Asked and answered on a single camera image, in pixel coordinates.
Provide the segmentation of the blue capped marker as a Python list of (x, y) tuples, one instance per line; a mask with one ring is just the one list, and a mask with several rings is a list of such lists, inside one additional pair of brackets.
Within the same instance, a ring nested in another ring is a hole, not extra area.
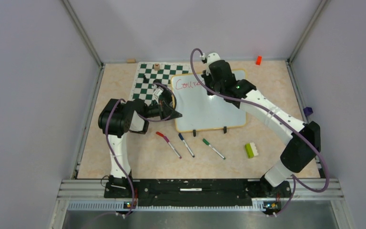
[(187, 144), (186, 140), (184, 139), (183, 135), (181, 133), (178, 134), (180, 140), (184, 143), (185, 147), (187, 148), (187, 150), (189, 151), (190, 155), (195, 158), (195, 155), (192, 151), (192, 149), (189, 147), (189, 145)]

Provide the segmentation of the yellow framed whiteboard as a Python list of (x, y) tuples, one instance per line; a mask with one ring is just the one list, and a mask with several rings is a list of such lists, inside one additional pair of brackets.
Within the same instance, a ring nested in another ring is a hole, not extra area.
[(246, 125), (245, 111), (221, 97), (208, 95), (192, 73), (173, 76), (171, 85), (176, 96), (176, 111), (182, 114), (182, 117), (175, 119), (178, 132)]

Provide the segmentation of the purple capped marker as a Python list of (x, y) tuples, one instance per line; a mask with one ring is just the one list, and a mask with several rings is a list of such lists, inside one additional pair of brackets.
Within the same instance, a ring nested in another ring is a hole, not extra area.
[(170, 146), (170, 148), (172, 149), (172, 151), (178, 156), (179, 159), (182, 159), (182, 156), (180, 155), (180, 153), (175, 149), (175, 147), (172, 145), (172, 143), (170, 142), (170, 140), (166, 137), (163, 136), (164, 140), (167, 142), (167, 144)]

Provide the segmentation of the purple block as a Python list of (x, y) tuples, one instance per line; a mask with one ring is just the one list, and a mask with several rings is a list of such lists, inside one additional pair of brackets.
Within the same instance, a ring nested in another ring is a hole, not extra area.
[(313, 109), (311, 107), (305, 107), (303, 109), (303, 112), (304, 112), (304, 115), (306, 117), (308, 117), (308, 116), (310, 116), (310, 115), (312, 115), (314, 113), (314, 111), (313, 111)]

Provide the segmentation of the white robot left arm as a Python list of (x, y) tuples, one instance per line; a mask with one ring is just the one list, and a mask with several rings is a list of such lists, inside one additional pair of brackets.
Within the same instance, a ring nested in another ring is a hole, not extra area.
[(112, 166), (106, 186), (114, 187), (120, 196), (128, 197), (134, 190), (127, 158), (127, 134), (146, 134), (150, 118), (159, 117), (161, 122), (181, 118), (183, 115), (169, 105), (170, 101), (161, 99), (148, 105), (142, 99), (127, 102), (110, 99), (101, 111), (98, 127), (105, 134)]

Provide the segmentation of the green capped marker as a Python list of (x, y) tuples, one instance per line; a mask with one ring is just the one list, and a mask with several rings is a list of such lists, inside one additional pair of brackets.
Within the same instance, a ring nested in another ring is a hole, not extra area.
[(205, 138), (203, 138), (203, 142), (209, 146), (219, 157), (221, 157), (223, 160), (226, 160), (226, 157), (220, 153), (213, 145), (211, 145)]

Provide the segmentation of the wooden chess piece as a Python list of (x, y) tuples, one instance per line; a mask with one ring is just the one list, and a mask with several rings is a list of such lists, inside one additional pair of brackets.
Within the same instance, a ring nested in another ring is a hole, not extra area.
[(160, 70), (160, 64), (159, 64), (159, 63), (154, 64), (154, 65), (153, 65), (153, 69), (154, 69), (155, 71), (159, 71), (159, 70)]

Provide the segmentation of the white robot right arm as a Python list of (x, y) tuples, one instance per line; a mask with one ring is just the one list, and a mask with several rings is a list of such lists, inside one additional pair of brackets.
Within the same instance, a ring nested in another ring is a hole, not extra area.
[(273, 130), (285, 144), (279, 161), (261, 178), (260, 190), (274, 196), (280, 184), (294, 173), (299, 173), (315, 158), (320, 147), (320, 127), (305, 123), (284, 112), (270, 102), (256, 86), (246, 79), (237, 80), (228, 62), (205, 58), (204, 79), (209, 95), (218, 95)]

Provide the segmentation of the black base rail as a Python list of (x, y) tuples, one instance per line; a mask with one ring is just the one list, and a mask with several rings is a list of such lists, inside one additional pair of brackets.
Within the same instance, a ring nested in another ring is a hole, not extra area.
[(105, 198), (136, 200), (139, 207), (251, 206), (257, 198), (290, 196), (288, 181), (272, 187), (263, 179), (140, 179), (129, 184), (110, 177), (104, 191)]

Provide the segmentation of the green white lego brick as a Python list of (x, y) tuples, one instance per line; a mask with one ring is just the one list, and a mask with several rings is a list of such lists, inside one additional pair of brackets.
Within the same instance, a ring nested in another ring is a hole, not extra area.
[(244, 148), (249, 159), (259, 155), (255, 143), (247, 143), (245, 144)]

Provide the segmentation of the orange block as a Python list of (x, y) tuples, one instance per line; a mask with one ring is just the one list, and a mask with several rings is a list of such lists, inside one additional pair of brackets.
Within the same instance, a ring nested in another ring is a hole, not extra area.
[(261, 63), (262, 63), (262, 59), (263, 59), (263, 57), (259, 55), (259, 56), (257, 57), (257, 59), (256, 59), (255, 64), (256, 64), (256, 65), (261, 65)]

